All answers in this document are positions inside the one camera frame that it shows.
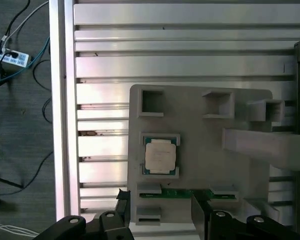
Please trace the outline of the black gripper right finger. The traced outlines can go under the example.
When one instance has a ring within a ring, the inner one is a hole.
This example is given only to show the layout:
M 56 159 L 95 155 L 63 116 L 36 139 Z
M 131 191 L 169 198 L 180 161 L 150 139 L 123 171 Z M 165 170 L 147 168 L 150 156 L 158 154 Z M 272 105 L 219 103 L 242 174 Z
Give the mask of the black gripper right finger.
M 223 210 L 213 210 L 204 194 L 191 196 L 191 220 L 201 240 L 300 240 L 300 234 L 279 222 L 250 215 L 243 223 Z

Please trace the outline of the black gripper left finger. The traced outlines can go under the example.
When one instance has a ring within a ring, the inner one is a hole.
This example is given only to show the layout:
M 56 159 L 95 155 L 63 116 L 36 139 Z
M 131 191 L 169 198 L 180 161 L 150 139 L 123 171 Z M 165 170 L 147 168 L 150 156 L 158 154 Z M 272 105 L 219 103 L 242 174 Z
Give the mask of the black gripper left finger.
M 70 226 L 75 217 L 71 217 L 63 226 L 58 226 L 56 240 L 133 240 L 129 228 L 131 218 L 131 192 L 119 190 L 114 210 L 102 213 L 90 222 L 76 222 Z

